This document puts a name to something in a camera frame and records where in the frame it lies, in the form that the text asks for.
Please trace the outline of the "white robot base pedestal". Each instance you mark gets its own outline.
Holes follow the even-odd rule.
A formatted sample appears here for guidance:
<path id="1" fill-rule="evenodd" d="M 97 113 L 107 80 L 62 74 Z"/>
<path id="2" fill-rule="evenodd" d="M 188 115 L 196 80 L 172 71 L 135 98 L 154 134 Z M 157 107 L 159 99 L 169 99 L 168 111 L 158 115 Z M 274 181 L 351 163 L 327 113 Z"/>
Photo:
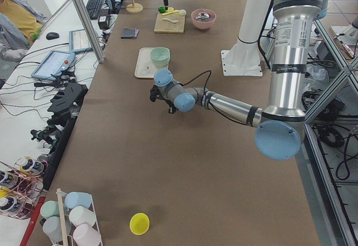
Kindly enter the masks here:
<path id="1" fill-rule="evenodd" d="M 258 39 L 270 0 L 247 0 L 237 43 L 222 51 L 225 76 L 262 76 Z"/>

